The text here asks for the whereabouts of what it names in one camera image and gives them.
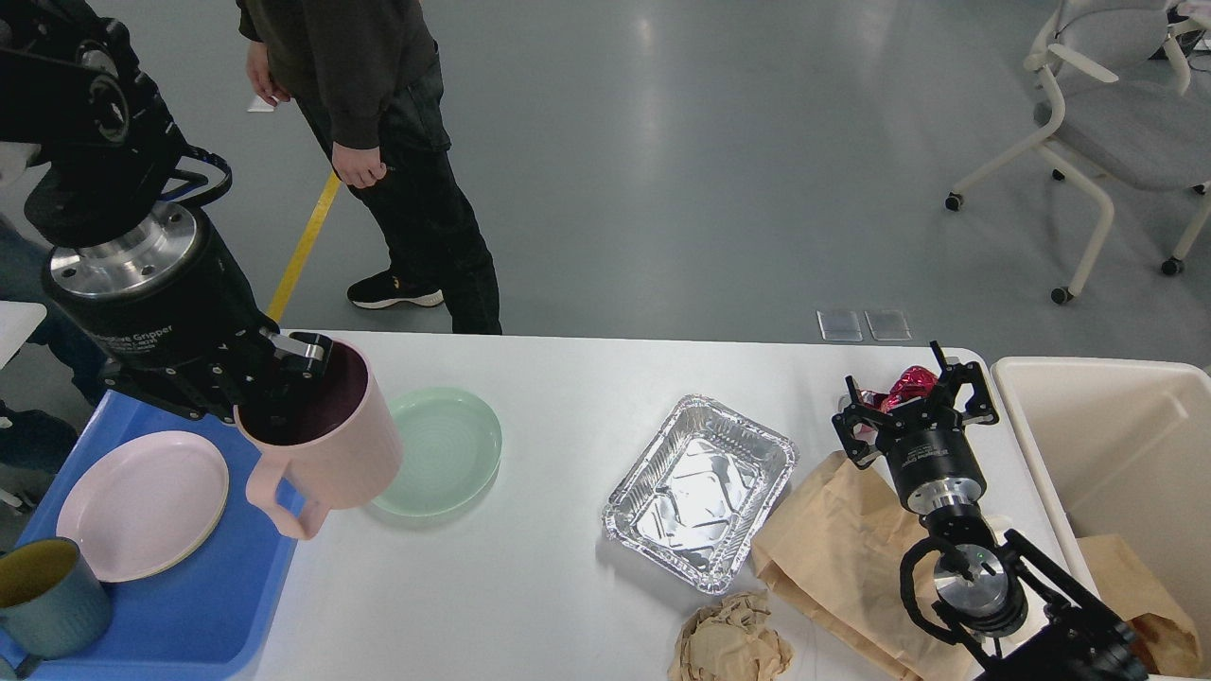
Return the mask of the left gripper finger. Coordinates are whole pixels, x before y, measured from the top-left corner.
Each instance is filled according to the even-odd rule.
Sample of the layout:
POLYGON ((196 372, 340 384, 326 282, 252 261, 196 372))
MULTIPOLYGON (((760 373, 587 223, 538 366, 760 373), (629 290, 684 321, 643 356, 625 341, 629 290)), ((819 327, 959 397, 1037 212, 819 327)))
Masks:
POLYGON ((328 336, 262 331, 268 357, 262 385, 268 397, 308 397, 316 391, 331 361, 328 336))

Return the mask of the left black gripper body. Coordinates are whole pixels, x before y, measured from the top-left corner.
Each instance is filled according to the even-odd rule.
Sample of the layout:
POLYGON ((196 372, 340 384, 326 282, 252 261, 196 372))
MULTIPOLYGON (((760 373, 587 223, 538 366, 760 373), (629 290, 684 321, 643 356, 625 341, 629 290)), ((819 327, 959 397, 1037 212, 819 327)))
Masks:
POLYGON ((191 420, 285 395, 277 324, 201 210, 159 201, 109 244, 53 248, 42 280, 105 353, 109 391, 191 420))

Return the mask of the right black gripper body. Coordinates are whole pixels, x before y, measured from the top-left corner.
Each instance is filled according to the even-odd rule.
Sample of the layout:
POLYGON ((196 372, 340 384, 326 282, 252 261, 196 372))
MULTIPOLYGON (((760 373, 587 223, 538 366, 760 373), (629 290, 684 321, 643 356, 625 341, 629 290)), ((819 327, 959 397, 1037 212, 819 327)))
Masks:
POLYGON ((926 516, 945 507, 976 507, 987 483, 965 434, 986 419, 955 412, 886 414, 880 448, 900 503, 926 516))

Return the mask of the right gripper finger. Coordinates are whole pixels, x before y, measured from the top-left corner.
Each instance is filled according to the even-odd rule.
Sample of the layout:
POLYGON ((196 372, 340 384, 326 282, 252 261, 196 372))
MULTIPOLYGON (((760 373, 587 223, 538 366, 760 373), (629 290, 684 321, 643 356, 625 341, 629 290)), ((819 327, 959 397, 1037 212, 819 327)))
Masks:
POLYGON ((891 436, 895 434, 895 419, 891 414, 883 413, 880 410, 876 410, 862 401, 853 374, 845 376, 845 389, 846 396, 851 399, 851 402, 842 407, 839 413, 832 417, 832 427, 834 427, 836 436, 838 436, 848 460, 851 460, 853 465, 857 469, 866 470, 873 465, 878 457, 884 456, 884 452, 880 450, 882 445, 878 445, 878 441, 884 435, 891 436), (876 434, 874 445, 867 443, 866 440, 859 437, 857 431, 860 427, 869 428, 876 434))
POLYGON ((946 357, 939 340, 929 347, 939 362, 939 378, 925 397, 925 420, 930 427, 995 424, 999 414, 982 368, 976 362, 954 362, 946 357))

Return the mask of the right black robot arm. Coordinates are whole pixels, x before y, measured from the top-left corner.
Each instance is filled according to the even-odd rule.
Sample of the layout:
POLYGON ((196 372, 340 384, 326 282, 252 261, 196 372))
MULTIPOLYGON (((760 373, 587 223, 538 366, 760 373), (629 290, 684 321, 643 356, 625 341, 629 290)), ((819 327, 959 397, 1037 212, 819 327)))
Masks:
POLYGON ((899 567, 909 620, 964 647, 982 680, 1146 680, 1132 626, 1023 534, 991 530, 980 508, 988 483, 966 437, 999 420, 991 388, 978 364, 930 348, 939 370, 920 391, 876 406, 848 376, 832 417, 848 460, 886 460, 901 507, 925 530, 899 567))

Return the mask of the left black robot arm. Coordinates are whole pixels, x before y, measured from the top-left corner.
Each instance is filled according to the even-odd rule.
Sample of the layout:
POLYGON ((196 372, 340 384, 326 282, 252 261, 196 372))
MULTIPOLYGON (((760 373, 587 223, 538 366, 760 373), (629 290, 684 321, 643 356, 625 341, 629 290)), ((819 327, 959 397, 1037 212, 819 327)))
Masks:
POLYGON ((203 212, 231 168, 185 141, 130 32, 84 1, 2 4, 2 143, 47 165, 25 219, 42 285, 107 355, 113 391, 199 420, 294 420, 332 357, 286 334, 203 212))

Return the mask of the standing person's left hand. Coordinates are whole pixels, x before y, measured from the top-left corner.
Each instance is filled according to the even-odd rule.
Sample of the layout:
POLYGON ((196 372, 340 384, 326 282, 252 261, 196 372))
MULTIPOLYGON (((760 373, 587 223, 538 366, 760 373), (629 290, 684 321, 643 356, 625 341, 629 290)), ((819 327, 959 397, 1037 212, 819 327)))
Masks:
POLYGON ((357 189, 372 188, 377 182, 384 181, 389 172, 378 147, 355 149, 333 142, 331 165, 339 181, 357 189))

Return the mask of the standing person's right hand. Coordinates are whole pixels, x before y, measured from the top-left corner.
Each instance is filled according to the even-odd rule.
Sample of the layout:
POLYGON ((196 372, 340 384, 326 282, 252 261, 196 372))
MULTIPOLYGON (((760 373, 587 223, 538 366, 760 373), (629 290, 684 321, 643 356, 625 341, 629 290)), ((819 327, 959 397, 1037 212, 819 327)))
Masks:
POLYGON ((263 42, 248 44, 245 73, 252 90, 254 90, 256 98, 264 105, 275 109, 281 104, 289 103, 289 91, 272 78, 269 51, 263 42))

